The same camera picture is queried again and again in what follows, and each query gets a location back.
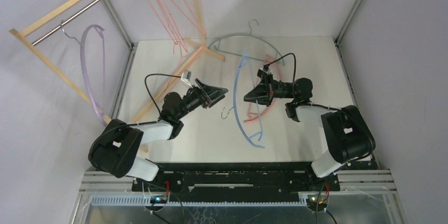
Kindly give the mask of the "green plastic hanger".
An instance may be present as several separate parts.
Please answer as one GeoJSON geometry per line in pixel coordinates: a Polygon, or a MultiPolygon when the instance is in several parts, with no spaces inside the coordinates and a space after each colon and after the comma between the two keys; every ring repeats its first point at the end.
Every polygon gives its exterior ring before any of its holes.
{"type": "Polygon", "coordinates": [[[268,45],[271,49],[274,50],[275,52],[275,56],[274,59],[276,60],[277,64],[281,64],[281,65],[285,65],[285,61],[284,59],[280,59],[279,61],[277,61],[277,59],[279,58],[279,56],[281,55],[281,53],[279,52],[279,50],[272,45],[270,42],[268,42],[265,38],[258,36],[258,35],[254,35],[253,34],[253,27],[251,26],[251,23],[255,22],[257,24],[257,26],[259,26],[259,22],[256,19],[251,19],[248,22],[248,27],[249,27],[249,32],[233,32],[233,33],[229,33],[229,34],[225,34],[222,36],[219,36],[217,38],[215,38],[208,46],[207,48],[212,50],[212,51],[216,51],[218,53],[223,53],[223,54],[228,54],[228,55],[233,55],[233,56],[237,56],[242,58],[243,55],[239,54],[239,53],[235,53],[235,52],[231,52],[231,51],[226,51],[226,50],[222,50],[220,48],[221,46],[221,41],[222,40],[227,40],[227,39],[233,39],[233,38],[249,38],[249,39],[254,39],[254,40],[258,40],[261,41],[263,43],[265,43],[266,45],[268,45]]]}

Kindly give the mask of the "blue plastic hanger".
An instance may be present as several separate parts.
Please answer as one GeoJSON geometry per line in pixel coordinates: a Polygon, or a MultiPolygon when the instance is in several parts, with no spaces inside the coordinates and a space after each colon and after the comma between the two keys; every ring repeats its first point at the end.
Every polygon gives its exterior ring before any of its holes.
{"type": "Polygon", "coordinates": [[[264,129],[262,122],[262,113],[260,112],[260,103],[256,101],[255,103],[250,102],[248,106],[248,113],[245,117],[240,118],[238,110],[242,109],[244,101],[244,93],[239,91],[239,86],[245,87],[246,94],[254,89],[256,85],[260,82],[258,76],[256,76],[255,69],[252,68],[251,62],[254,58],[249,56],[249,51],[246,50],[241,57],[238,68],[236,70],[236,76],[232,89],[232,107],[227,110],[229,114],[231,111],[234,112],[235,126],[231,132],[226,133],[226,138],[229,142],[242,146],[242,140],[245,139],[248,144],[253,147],[264,149],[265,147],[261,145],[264,138],[264,129]],[[245,122],[258,122],[258,131],[251,135],[248,135],[245,131],[245,122]]]}

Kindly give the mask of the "pink notched hanger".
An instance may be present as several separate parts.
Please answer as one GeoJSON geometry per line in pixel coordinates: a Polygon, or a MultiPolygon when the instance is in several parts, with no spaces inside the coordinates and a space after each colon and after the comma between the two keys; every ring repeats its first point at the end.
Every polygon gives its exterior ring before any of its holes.
{"type": "Polygon", "coordinates": [[[173,42],[173,53],[178,53],[180,58],[184,59],[189,49],[182,39],[182,34],[168,3],[166,0],[146,0],[146,2],[173,42]]]}

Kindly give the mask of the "purple plastic hanger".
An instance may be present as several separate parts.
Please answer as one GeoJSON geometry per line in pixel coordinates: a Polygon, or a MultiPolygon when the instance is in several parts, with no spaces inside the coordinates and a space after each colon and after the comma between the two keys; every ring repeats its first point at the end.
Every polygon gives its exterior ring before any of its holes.
{"type": "Polygon", "coordinates": [[[101,109],[100,106],[98,106],[98,103],[96,102],[96,99],[94,97],[94,93],[90,84],[90,78],[89,78],[89,73],[88,73],[88,68],[87,68],[87,58],[86,58],[86,42],[87,42],[87,37],[89,35],[89,32],[91,30],[94,30],[97,35],[100,37],[101,39],[101,47],[102,47],[102,90],[103,92],[105,92],[106,90],[106,49],[105,49],[105,37],[103,32],[105,31],[105,29],[98,25],[98,24],[92,24],[89,25],[88,27],[86,27],[86,29],[84,30],[82,36],[81,36],[81,40],[78,40],[76,37],[74,36],[70,36],[64,29],[64,27],[62,26],[62,22],[60,24],[61,30],[64,33],[64,35],[66,37],[68,37],[69,39],[73,39],[75,40],[80,48],[79,48],[79,57],[80,57],[80,64],[81,64],[81,72],[82,72],[82,76],[83,76],[83,81],[85,84],[85,88],[87,91],[87,97],[88,100],[90,101],[90,105],[92,106],[95,115],[97,117],[97,119],[99,120],[99,122],[103,125],[106,126],[107,122],[106,119],[104,118],[105,113],[103,112],[103,110],[101,109]]]}

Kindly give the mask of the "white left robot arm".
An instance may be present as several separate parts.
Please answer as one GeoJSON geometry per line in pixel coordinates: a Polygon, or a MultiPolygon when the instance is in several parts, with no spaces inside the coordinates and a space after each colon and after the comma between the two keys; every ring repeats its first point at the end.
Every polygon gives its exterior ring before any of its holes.
{"type": "Polygon", "coordinates": [[[207,85],[195,79],[184,96],[170,92],[157,121],[127,124],[113,119],[91,145],[88,160],[91,165],[116,178],[124,176],[144,180],[146,186],[157,191],[164,187],[165,176],[159,166],[138,156],[141,145],[175,139],[184,124],[182,118],[202,107],[211,108],[224,99],[227,88],[207,85]]]}

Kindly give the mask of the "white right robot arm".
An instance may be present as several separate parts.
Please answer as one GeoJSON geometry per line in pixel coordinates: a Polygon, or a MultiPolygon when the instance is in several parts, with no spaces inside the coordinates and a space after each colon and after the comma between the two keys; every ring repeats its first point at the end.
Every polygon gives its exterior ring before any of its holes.
{"type": "Polygon", "coordinates": [[[327,176],[349,162],[373,153],[376,142],[358,107],[335,108],[313,103],[313,83],[308,78],[283,82],[263,70],[259,70],[257,76],[260,82],[244,95],[245,102],[268,107],[274,99],[290,99],[285,104],[288,118],[323,129],[328,149],[311,163],[305,176],[305,183],[311,190],[322,188],[327,176]]]}

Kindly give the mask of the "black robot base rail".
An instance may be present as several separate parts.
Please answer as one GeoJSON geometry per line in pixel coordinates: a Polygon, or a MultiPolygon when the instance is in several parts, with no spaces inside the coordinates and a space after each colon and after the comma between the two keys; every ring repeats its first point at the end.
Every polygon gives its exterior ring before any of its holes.
{"type": "Polygon", "coordinates": [[[282,203],[298,201],[300,193],[342,192],[351,184],[366,184],[375,161],[356,162],[328,178],[312,174],[311,162],[161,163],[155,180],[147,182],[94,172],[84,182],[122,186],[123,191],[175,194],[176,202],[282,203]]]}

